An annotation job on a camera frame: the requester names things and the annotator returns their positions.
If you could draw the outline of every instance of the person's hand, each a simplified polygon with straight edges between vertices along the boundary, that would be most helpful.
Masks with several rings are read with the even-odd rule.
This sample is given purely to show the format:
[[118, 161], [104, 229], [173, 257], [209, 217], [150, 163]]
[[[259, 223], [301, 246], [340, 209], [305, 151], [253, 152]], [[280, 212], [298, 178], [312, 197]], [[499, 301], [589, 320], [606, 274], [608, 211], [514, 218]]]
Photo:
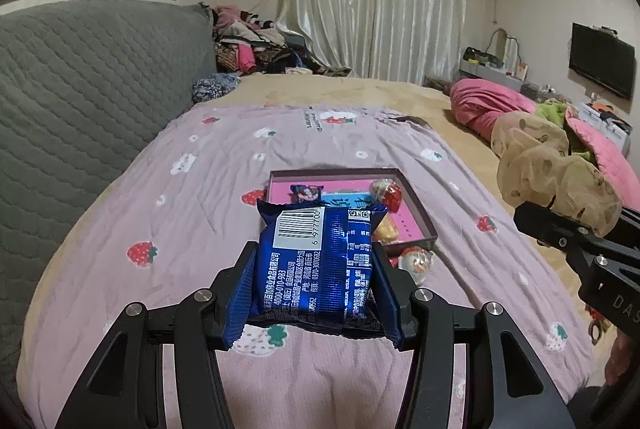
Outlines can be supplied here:
[[604, 368], [604, 378], [606, 385], [614, 385], [631, 363], [631, 356], [634, 352], [634, 343], [623, 332], [618, 330], [618, 336], [611, 348], [611, 356]]

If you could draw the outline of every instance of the open box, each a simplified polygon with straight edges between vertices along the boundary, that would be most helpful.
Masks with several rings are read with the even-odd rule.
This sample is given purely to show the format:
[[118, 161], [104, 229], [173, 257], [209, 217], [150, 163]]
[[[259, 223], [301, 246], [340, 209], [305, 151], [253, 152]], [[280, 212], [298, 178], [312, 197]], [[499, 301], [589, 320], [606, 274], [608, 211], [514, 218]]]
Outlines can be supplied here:
[[402, 203], [397, 213], [388, 213], [398, 228], [398, 239], [384, 243], [389, 257], [397, 257], [407, 247], [431, 250], [438, 235], [431, 218], [424, 210], [415, 191], [396, 168], [302, 169], [272, 171], [267, 201], [274, 204], [292, 202], [291, 186], [296, 184], [323, 186], [322, 196], [343, 191], [369, 192], [374, 180], [390, 179], [402, 191]]

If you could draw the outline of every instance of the silver screw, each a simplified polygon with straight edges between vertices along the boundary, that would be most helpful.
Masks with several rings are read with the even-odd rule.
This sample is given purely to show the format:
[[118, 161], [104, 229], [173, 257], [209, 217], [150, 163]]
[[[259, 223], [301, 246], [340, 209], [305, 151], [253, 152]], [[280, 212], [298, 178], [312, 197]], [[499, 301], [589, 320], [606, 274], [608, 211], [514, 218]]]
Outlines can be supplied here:
[[492, 301], [491, 303], [487, 303], [485, 308], [491, 315], [500, 315], [502, 312], [504, 312], [504, 308], [502, 308], [502, 305], [494, 301]]
[[429, 290], [428, 288], [418, 288], [418, 290], [416, 290], [414, 292], [415, 298], [418, 301], [431, 301], [431, 299], [433, 299], [433, 292], [431, 290]]
[[128, 316], [135, 317], [136, 315], [140, 314], [140, 312], [142, 312], [142, 304], [131, 303], [129, 306], [127, 306], [125, 312]]
[[212, 297], [213, 297], [213, 294], [208, 288], [201, 288], [195, 294], [193, 294], [193, 298], [198, 303], [206, 303]]

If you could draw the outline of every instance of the headboard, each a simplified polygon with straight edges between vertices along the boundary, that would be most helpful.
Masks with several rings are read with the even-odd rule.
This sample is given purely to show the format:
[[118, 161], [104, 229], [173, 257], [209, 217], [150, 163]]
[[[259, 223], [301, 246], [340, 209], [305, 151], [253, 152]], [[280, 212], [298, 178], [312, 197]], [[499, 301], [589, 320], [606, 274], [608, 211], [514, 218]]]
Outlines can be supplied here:
[[215, 71], [210, 10], [131, 0], [0, 17], [0, 412], [38, 280], [98, 195]]

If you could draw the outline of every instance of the black flat screen tv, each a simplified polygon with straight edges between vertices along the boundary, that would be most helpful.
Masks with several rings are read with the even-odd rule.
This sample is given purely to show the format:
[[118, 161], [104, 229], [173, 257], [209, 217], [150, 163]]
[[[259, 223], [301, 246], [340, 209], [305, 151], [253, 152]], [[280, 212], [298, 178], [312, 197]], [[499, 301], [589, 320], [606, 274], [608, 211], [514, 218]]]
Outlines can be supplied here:
[[569, 67], [623, 99], [631, 99], [636, 49], [606, 32], [574, 23]]

